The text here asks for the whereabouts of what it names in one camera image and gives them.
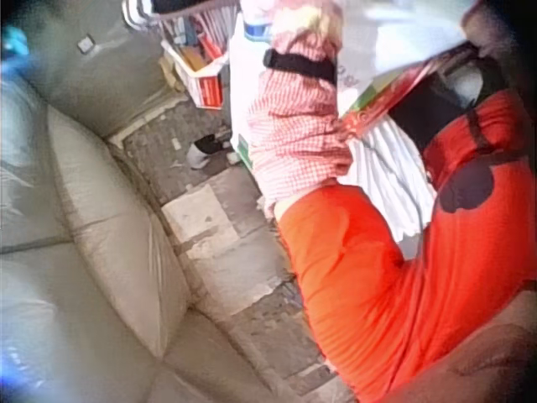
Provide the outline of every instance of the gray leather sofa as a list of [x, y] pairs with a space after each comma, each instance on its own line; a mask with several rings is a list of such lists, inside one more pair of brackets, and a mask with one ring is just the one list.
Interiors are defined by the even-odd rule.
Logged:
[[3, 382], [21, 401], [277, 400], [189, 308], [159, 220], [105, 144], [14, 77], [2, 82], [1, 236]]

